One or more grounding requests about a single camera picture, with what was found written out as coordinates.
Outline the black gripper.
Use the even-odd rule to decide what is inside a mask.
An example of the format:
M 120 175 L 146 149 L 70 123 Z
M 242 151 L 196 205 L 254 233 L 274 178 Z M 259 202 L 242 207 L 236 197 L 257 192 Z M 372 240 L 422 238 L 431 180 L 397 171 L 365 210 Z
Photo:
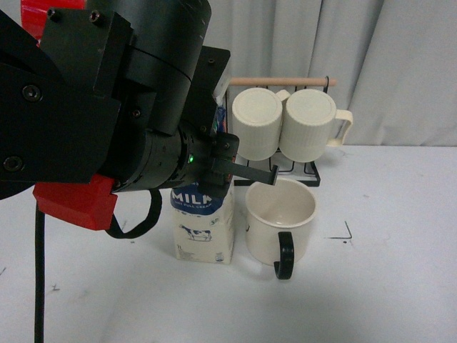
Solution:
M 196 183 L 198 192 L 210 197 L 226 196 L 232 174 L 254 182 L 274 185 L 278 166 L 271 171 L 255 169 L 240 164 L 231 164 L 224 169 L 224 162 L 234 162 L 239 138 L 226 132 L 214 136 L 200 132 L 186 121 L 179 125 L 181 135 L 181 157 L 178 165 L 178 186 Z

